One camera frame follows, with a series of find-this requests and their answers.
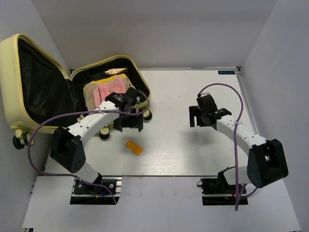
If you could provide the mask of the pink towel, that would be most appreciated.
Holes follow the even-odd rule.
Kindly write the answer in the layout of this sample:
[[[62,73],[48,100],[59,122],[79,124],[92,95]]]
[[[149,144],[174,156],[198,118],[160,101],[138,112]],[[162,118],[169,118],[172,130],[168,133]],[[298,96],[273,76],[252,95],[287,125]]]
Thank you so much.
[[[95,81],[98,83],[99,93],[101,95],[102,102],[107,96],[115,92],[118,94],[125,93],[127,90],[127,76],[125,74],[114,75],[108,78],[108,81]]]

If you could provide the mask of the beige cosmetic tube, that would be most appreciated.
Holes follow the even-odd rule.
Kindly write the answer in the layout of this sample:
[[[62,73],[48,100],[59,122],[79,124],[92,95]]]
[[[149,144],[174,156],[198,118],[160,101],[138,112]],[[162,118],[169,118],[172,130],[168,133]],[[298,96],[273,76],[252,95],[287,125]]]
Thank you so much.
[[[119,75],[125,72],[127,72],[127,68],[114,68],[114,69],[109,69],[105,71],[105,74],[108,76],[113,76],[113,75]]]

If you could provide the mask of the beige garment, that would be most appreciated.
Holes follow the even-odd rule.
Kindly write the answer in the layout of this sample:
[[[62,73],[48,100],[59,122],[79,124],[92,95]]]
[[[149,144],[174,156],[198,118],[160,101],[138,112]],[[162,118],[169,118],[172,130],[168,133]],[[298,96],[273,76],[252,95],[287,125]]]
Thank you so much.
[[[88,110],[95,110],[102,102],[98,83],[91,82],[87,84],[83,90],[85,94],[85,103]]]

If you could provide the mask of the yellow suitcase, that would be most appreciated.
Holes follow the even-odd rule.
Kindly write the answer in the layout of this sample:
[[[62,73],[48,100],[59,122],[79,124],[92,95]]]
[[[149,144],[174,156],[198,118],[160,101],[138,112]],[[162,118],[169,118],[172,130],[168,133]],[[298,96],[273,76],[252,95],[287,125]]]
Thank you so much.
[[[43,126],[42,133],[53,133],[59,126],[75,123],[79,117],[74,112],[88,110],[83,88],[92,81],[111,77],[105,71],[114,68],[127,68],[123,73],[127,76],[127,90],[133,87],[150,99],[150,88],[129,56],[115,55],[67,74],[28,36],[16,34],[3,40],[0,43],[0,88],[6,121],[15,132],[14,147],[22,149],[33,145],[31,133],[57,115],[66,117]],[[146,102],[139,104],[138,109],[146,110],[143,121],[152,119]]]

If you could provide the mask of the yellow garment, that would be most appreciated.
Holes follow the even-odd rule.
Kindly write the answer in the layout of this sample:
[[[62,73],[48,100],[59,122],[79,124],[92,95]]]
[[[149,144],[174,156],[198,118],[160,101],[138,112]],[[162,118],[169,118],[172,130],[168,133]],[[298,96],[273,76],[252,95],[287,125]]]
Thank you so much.
[[[119,74],[107,79],[92,81],[83,88],[86,102],[101,103],[111,93],[125,93],[127,90],[127,76]]]

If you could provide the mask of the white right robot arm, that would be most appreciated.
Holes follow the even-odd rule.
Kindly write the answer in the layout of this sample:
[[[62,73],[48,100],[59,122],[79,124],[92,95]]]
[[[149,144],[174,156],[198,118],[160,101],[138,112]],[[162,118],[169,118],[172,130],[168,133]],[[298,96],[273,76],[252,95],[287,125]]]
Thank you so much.
[[[189,107],[189,121],[191,127],[212,127],[224,134],[248,157],[246,166],[228,167],[218,173],[217,186],[222,192],[230,192],[236,183],[253,184],[261,189],[288,176],[282,143],[268,140],[237,123],[230,111],[218,109],[211,95],[198,97],[197,105]]]

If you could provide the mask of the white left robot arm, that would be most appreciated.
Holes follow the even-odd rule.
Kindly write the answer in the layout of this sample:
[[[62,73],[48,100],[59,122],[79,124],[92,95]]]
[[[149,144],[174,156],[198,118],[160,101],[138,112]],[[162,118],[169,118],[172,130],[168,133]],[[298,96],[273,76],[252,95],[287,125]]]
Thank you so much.
[[[85,145],[100,129],[120,119],[121,122],[135,118],[142,119],[145,109],[138,105],[146,102],[147,96],[130,87],[125,93],[111,93],[87,116],[75,124],[54,131],[50,156],[71,175],[85,181],[85,187],[92,193],[101,190],[102,175],[86,161]]]

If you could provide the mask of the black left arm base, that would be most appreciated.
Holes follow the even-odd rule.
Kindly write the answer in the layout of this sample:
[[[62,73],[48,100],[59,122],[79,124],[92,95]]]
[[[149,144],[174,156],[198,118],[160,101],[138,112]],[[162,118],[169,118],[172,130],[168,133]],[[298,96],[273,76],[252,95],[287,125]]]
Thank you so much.
[[[95,187],[84,184],[81,180],[75,179],[70,198],[71,205],[116,205],[120,198],[122,179],[103,178],[101,184],[103,187]]]

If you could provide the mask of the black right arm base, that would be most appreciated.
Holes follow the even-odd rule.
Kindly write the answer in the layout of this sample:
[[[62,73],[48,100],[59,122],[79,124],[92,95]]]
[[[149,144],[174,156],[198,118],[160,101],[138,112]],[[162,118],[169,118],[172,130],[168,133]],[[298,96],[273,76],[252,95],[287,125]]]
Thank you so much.
[[[201,189],[203,206],[235,206],[236,187],[222,184],[217,178],[202,178],[197,182]]]

